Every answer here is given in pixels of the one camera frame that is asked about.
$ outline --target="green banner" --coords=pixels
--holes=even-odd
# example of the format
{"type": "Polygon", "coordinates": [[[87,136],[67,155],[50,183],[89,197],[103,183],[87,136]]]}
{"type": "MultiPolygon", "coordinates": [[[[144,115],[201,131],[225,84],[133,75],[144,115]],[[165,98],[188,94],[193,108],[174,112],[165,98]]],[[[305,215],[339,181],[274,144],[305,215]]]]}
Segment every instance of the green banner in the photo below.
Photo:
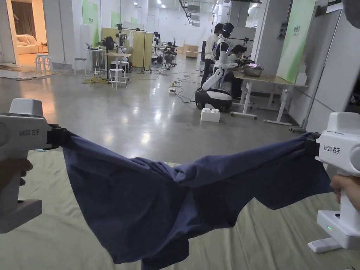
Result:
{"type": "Polygon", "coordinates": [[[111,13],[111,28],[117,29],[117,24],[121,23],[121,14],[116,11],[110,11],[111,13]]]}
{"type": "Polygon", "coordinates": [[[82,0],[82,23],[90,25],[89,43],[97,46],[100,41],[98,5],[87,0],[82,0]]]}
{"type": "Polygon", "coordinates": [[[294,0],[277,76],[296,82],[316,0],[294,0]]]}

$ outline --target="white table leg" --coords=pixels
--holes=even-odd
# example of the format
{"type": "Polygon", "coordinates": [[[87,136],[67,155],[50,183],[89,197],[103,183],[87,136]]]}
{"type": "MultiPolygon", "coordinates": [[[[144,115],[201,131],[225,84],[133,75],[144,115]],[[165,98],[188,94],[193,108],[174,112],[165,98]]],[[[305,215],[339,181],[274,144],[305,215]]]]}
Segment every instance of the white table leg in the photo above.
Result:
{"type": "Polygon", "coordinates": [[[93,69],[93,54],[91,51],[89,52],[89,57],[90,57],[90,68],[89,68],[89,73],[91,73],[92,69],[93,69]]]}
{"type": "Polygon", "coordinates": [[[233,115],[240,115],[240,116],[253,117],[254,119],[257,119],[257,115],[255,115],[255,114],[248,114],[248,113],[247,113],[247,108],[248,108],[249,103],[250,103],[251,87],[252,87],[252,82],[249,82],[249,89],[247,90],[246,98],[245,98],[244,111],[243,111],[242,113],[239,113],[239,112],[231,112],[231,113],[230,113],[231,116],[233,116],[233,115]]]}
{"type": "Polygon", "coordinates": [[[44,75],[46,76],[46,63],[45,63],[45,58],[42,59],[42,65],[44,67],[44,75]]]}
{"type": "Polygon", "coordinates": [[[233,104],[234,104],[234,105],[244,106],[244,105],[245,105],[245,97],[246,97],[247,91],[248,91],[248,90],[247,90],[247,83],[243,83],[240,101],[234,101],[234,100],[233,100],[233,104]]]}
{"type": "Polygon", "coordinates": [[[264,120],[264,122],[272,123],[272,124],[278,124],[278,125],[284,125],[284,126],[291,126],[290,123],[281,122],[281,118],[283,116],[283,112],[284,112],[284,108],[285,108],[288,96],[289,96],[289,91],[287,89],[284,89],[283,93],[281,95],[281,106],[280,106],[278,118],[276,119],[276,121],[264,120]]]}
{"type": "Polygon", "coordinates": [[[98,58],[98,52],[95,52],[96,54],[96,63],[95,63],[95,74],[96,74],[96,68],[99,66],[99,72],[100,72],[100,64],[99,64],[99,58],[98,58]]]}

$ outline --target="white bar stool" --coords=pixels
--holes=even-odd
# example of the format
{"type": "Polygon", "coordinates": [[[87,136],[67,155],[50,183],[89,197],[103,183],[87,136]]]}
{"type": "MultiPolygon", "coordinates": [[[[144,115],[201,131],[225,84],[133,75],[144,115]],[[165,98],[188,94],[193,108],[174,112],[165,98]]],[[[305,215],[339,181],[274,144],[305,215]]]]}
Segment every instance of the white bar stool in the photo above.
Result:
{"type": "Polygon", "coordinates": [[[51,72],[53,71],[53,61],[51,60],[50,55],[38,53],[38,54],[36,54],[36,58],[35,58],[36,74],[39,71],[40,71],[40,74],[42,73],[41,62],[42,62],[43,68],[44,68],[45,76],[46,76],[46,65],[48,65],[49,71],[51,71],[51,72]]]}
{"type": "Polygon", "coordinates": [[[125,74],[126,74],[126,66],[127,66],[127,70],[128,70],[128,73],[130,73],[130,64],[129,62],[127,61],[121,61],[122,64],[125,64],[125,74]]]}
{"type": "Polygon", "coordinates": [[[121,84],[125,84],[125,88],[127,88],[127,85],[126,85],[126,77],[125,77],[125,71],[122,69],[122,68],[112,68],[112,69],[109,69],[109,76],[110,76],[110,81],[111,81],[111,86],[114,88],[113,86],[113,80],[112,80],[112,75],[111,75],[111,72],[114,72],[114,76],[115,76],[115,86],[116,86],[116,89],[117,89],[117,83],[119,82],[120,83],[120,86],[121,84]],[[124,81],[118,81],[118,72],[123,72],[124,73],[124,81]]]}

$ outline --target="white stool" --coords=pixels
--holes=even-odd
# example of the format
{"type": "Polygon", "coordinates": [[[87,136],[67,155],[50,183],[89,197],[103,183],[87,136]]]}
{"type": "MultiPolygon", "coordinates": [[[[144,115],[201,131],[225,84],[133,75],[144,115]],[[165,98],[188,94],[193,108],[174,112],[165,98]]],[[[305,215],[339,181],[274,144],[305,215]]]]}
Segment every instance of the white stool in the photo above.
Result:
{"type": "Polygon", "coordinates": [[[122,68],[112,68],[109,70],[109,76],[110,76],[110,81],[111,81],[111,86],[114,88],[113,86],[113,80],[112,80],[112,76],[111,76],[111,72],[114,72],[114,75],[115,75],[115,86],[116,86],[116,89],[117,89],[117,83],[119,82],[120,85],[121,83],[125,83],[125,88],[127,88],[127,85],[126,85],[126,77],[125,77],[125,71],[122,69],[122,68]],[[123,72],[124,73],[124,81],[117,81],[118,79],[118,72],[123,72]]]}
{"type": "MultiPolygon", "coordinates": [[[[110,64],[112,65],[116,65],[116,61],[111,61],[110,64]]],[[[127,70],[130,72],[130,63],[127,61],[117,61],[117,65],[118,67],[123,67],[124,65],[127,66],[127,70]]],[[[125,79],[127,79],[128,81],[130,80],[129,77],[126,77],[126,69],[125,69],[125,79]]]]}
{"type": "Polygon", "coordinates": [[[53,62],[51,60],[50,55],[48,55],[48,54],[42,54],[42,53],[36,54],[36,58],[35,58],[36,74],[39,71],[40,71],[40,74],[42,73],[41,61],[42,61],[42,65],[44,68],[44,75],[46,76],[46,65],[48,65],[49,70],[52,72],[53,71],[53,62]]]}
{"type": "Polygon", "coordinates": [[[74,75],[76,75],[76,62],[82,62],[84,65],[85,76],[87,76],[85,61],[86,61],[86,58],[76,58],[76,57],[74,58],[74,75]]]}
{"type": "Polygon", "coordinates": [[[125,64],[125,67],[127,66],[127,70],[128,70],[129,73],[130,73],[130,64],[129,64],[129,62],[127,62],[127,61],[121,61],[121,63],[122,63],[122,64],[125,64]]]}

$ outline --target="desk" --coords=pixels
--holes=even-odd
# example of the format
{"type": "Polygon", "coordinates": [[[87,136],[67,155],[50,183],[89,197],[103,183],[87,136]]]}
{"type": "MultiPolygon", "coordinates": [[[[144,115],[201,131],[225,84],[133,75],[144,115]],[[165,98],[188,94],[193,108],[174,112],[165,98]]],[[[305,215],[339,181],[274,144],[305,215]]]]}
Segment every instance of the desk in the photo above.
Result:
{"type": "Polygon", "coordinates": [[[90,50],[90,49],[84,49],[84,51],[88,51],[89,55],[90,55],[90,69],[89,69],[89,73],[92,73],[91,70],[93,68],[93,54],[92,52],[95,52],[96,54],[96,63],[95,63],[95,71],[94,73],[96,74],[96,67],[99,67],[99,71],[100,71],[100,64],[99,64],[99,57],[98,57],[98,53],[102,53],[103,49],[97,49],[97,50],[90,50]]]}
{"type": "MultiPolygon", "coordinates": [[[[245,83],[243,83],[243,92],[242,92],[241,101],[240,101],[240,103],[243,103],[244,98],[245,98],[245,103],[244,103],[244,111],[242,113],[231,112],[230,113],[231,115],[242,115],[242,116],[253,117],[254,119],[256,119],[257,115],[247,113],[247,108],[250,104],[250,95],[251,95],[252,84],[253,84],[253,82],[267,82],[270,84],[282,86],[283,92],[281,95],[281,106],[280,106],[279,114],[278,114],[276,121],[264,120],[264,122],[278,124],[278,125],[291,126],[290,123],[281,122],[281,117],[283,116],[286,101],[287,101],[287,98],[288,98],[288,95],[290,92],[288,90],[288,87],[290,87],[290,86],[308,87],[308,86],[292,84],[291,82],[288,82],[278,76],[268,76],[268,75],[262,74],[260,77],[251,77],[251,76],[246,76],[239,71],[234,71],[233,73],[234,73],[235,78],[243,79],[245,82],[245,83]],[[249,83],[249,89],[246,89],[246,83],[249,83]]],[[[274,96],[274,92],[272,91],[270,94],[269,104],[272,103],[273,96],[274,96]]]]}

